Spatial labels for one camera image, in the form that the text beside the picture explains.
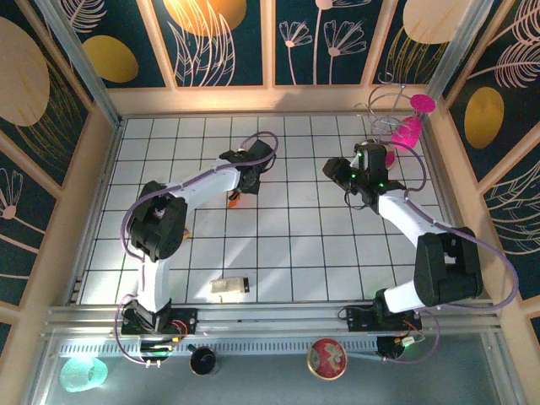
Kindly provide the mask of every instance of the transparent green cup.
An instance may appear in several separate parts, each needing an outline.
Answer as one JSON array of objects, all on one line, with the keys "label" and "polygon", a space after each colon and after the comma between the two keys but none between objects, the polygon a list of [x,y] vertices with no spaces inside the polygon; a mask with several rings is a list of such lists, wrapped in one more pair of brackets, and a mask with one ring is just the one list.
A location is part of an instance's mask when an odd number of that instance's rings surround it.
[{"label": "transparent green cup", "polygon": [[73,357],[60,370],[60,384],[67,392],[87,391],[103,384],[107,373],[107,366],[99,359]]}]

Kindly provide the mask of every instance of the yellow circle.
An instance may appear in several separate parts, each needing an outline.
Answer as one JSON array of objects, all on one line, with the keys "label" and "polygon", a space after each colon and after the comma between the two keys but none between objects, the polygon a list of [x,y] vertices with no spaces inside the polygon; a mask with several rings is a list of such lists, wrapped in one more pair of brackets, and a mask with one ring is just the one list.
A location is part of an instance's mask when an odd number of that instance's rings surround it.
[{"label": "yellow circle", "polygon": [[213,9],[216,17],[223,15],[231,31],[240,25],[247,9],[246,0],[208,0],[208,5],[207,0],[164,0],[163,3],[182,29],[199,36],[209,36],[211,20],[208,7]]},{"label": "yellow circle", "polygon": [[408,37],[421,44],[451,41],[473,0],[407,0],[403,28]]},{"label": "yellow circle", "polygon": [[125,83],[137,77],[135,55],[116,38],[108,35],[93,36],[83,43],[83,48],[102,78],[114,83]]},{"label": "yellow circle", "polygon": [[0,17],[0,32],[0,117],[28,127],[40,120],[49,102],[47,61],[18,25]]},{"label": "yellow circle", "polygon": [[473,148],[493,142],[505,118],[505,102],[499,92],[482,87],[474,92],[465,110],[465,138]]}]

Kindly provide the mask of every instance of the black cup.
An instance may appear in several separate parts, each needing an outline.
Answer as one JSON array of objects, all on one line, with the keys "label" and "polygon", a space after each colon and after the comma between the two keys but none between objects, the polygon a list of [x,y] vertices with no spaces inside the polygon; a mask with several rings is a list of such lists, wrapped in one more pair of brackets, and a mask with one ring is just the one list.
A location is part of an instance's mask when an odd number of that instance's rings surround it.
[{"label": "black cup", "polygon": [[208,346],[196,348],[192,344],[187,345],[187,349],[192,352],[189,365],[193,373],[197,375],[211,375],[216,370],[218,359],[216,353]]}]

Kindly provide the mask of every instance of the clear plastic cup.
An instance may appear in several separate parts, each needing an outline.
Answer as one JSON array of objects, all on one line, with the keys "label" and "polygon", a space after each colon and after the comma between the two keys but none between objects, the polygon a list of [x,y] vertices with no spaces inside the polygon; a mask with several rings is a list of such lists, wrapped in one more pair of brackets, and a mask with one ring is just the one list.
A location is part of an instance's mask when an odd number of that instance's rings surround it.
[{"label": "clear plastic cup", "polygon": [[107,366],[99,359],[73,357],[60,370],[60,384],[67,392],[87,391],[103,384],[107,373]]}]

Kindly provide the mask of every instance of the white grid floor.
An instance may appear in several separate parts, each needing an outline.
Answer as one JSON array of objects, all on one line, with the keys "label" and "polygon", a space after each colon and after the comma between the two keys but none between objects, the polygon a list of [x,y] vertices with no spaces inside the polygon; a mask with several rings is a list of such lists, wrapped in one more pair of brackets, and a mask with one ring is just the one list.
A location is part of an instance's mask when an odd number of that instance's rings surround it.
[{"label": "white grid floor", "polygon": [[[209,282],[221,277],[249,278],[251,291],[241,302],[372,299],[411,279],[412,244],[370,209],[347,207],[341,189],[322,174],[328,158],[354,154],[367,125],[362,116],[129,120],[78,302],[114,304],[136,291],[138,263],[124,254],[119,229],[143,184],[181,181],[257,130],[279,136],[275,165],[262,175],[258,196],[243,195],[227,208],[224,194],[190,214],[192,239],[170,266],[173,303],[216,302]],[[416,150],[423,154],[420,145]],[[398,154],[391,178],[417,186],[418,162]],[[414,197],[441,219],[431,181]]]}]

